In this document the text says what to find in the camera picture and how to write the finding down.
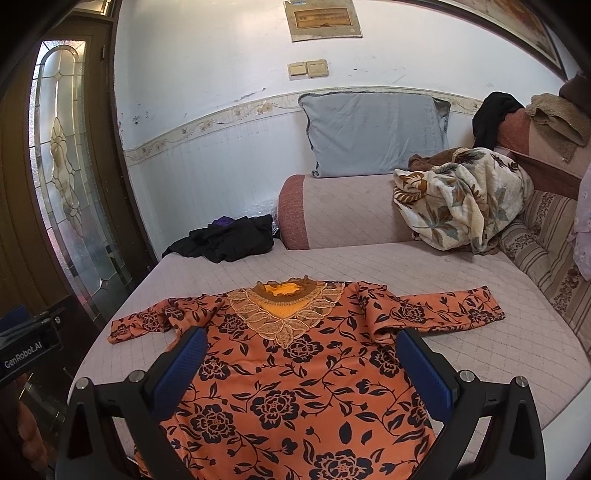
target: white wall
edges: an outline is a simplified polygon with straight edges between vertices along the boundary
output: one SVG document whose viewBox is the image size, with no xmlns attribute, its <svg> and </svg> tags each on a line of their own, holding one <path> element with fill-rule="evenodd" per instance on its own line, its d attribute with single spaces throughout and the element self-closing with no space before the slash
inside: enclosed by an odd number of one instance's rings
<svg viewBox="0 0 591 480">
<path fill-rule="evenodd" d="M 521 103 L 562 81 L 483 28 L 397 2 L 356 0 L 363 38 L 292 43 L 281 0 L 124 0 L 115 90 L 124 149 L 254 100 L 332 86 L 398 85 Z M 324 58 L 330 76 L 289 81 L 287 63 Z"/>
<path fill-rule="evenodd" d="M 558 50 L 558 55 L 560 56 L 560 59 L 562 60 L 562 64 L 564 66 L 564 71 L 566 73 L 567 78 L 570 80 L 580 70 L 579 64 L 573 58 L 573 56 L 566 49 L 564 44 L 560 41 L 560 39 L 556 36 L 554 32 L 550 31 L 550 37 L 552 37 L 552 40 L 554 40 L 556 50 Z"/>
<path fill-rule="evenodd" d="M 469 22 L 399 2 L 355 6 L 363 38 L 292 43 L 282 0 L 123 0 L 115 93 L 124 149 L 224 108 L 304 90 L 402 86 L 476 99 L 501 90 L 527 104 L 563 83 Z M 329 77 L 288 79 L 288 63 L 320 58 Z M 191 229 L 276 197 L 289 175 L 309 173 L 305 125 L 302 112 L 256 120 L 130 166 L 156 254 Z M 450 146 L 470 146 L 470 116 L 453 112 L 448 136 Z"/>
</svg>

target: gray pillow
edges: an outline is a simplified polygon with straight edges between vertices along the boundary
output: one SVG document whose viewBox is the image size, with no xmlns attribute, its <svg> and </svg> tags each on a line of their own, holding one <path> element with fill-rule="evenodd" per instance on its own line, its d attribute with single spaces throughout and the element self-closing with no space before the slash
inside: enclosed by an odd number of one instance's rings
<svg viewBox="0 0 591 480">
<path fill-rule="evenodd" d="M 308 116 L 315 177 L 391 173 L 408 168 L 414 154 L 430 157 L 448 148 L 451 105 L 429 95 L 306 93 L 298 102 Z"/>
</svg>

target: metal screw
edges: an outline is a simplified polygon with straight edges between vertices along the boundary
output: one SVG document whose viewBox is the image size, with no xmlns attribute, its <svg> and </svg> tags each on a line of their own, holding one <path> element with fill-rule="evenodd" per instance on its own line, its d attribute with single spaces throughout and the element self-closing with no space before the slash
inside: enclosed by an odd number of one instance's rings
<svg viewBox="0 0 591 480">
<path fill-rule="evenodd" d="M 129 374 L 127 378 L 130 382 L 137 383 L 141 382 L 145 376 L 146 372 L 144 372 L 143 370 L 134 370 Z"/>
<path fill-rule="evenodd" d="M 466 383 L 471 383 L 476 379 L 476 375 L 469 370 L 462 370 L 460 372 L 460 378 Z"/>
<path fill-rule="evenodd" d="M 88 384 L 90 383 L 90 380 L 86 377 L 82 377 L 81 379 L 79 379 L 76 382 L 76 388 L 78 390 L 84 390 L 86 387 L 88 387 Z"/>
<path fill-rule="evenodd" d="M 522 377 L 521 375 L 515 377 L 515 383 L 520 387 L 527 387 L 530 383 L 527 381 L 527 378 Z"/>
</svg>

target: light switch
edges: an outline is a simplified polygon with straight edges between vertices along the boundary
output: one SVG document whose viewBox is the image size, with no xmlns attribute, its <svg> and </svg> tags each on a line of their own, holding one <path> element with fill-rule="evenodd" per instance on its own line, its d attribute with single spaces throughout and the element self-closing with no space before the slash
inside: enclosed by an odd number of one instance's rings
<svg viewBox="0 0 591 480">
<path fill-rule="evenodd" d="M 298 63 L 290 63 L 287 66 L 287 71 L 290 74 L 290 79 L 303 78 L 307 75 L 306 64 L 303 61 Z"/>
<path fill-rule="evenodd" d="M 310 78 L 328 77 L 329 66 L 326 60 L 310 60 L 306 62 L 306 69 Z"/>
</svg>

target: striped cushion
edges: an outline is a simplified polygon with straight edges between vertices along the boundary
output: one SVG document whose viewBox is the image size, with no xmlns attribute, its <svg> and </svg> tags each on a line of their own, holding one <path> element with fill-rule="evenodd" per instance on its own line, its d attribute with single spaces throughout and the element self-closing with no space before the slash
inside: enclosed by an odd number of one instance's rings
<svg viewBox="0 0 591 480">
<path fill-rule="evenodd" d="M 536 191 L 501 233 L 501 250 L 533 280 L 591 355 L 591 282 L 579 273 L 567 238 L 577 202 Z"/>
</svg>

